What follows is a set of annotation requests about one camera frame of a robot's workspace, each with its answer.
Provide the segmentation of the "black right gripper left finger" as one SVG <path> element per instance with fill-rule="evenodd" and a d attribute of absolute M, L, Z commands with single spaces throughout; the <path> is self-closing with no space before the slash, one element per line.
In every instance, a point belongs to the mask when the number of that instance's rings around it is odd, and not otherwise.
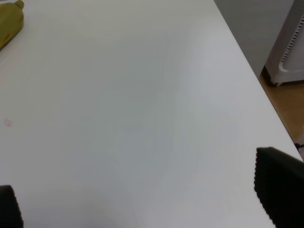
<path fill-rule="evenodd" d="M 0 186 L 0 227 L 1 228 L 23 228 L 24 222 L 10 185 Z"/>

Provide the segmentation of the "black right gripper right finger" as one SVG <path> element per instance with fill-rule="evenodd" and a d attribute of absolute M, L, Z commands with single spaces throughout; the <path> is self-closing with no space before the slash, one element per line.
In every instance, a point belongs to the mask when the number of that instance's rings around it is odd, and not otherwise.
<path fill-rule="evenodd" d="M 304 226 L 304 163 L 273 147 L 256 149 L 254 190 L 277 228 Z"/>

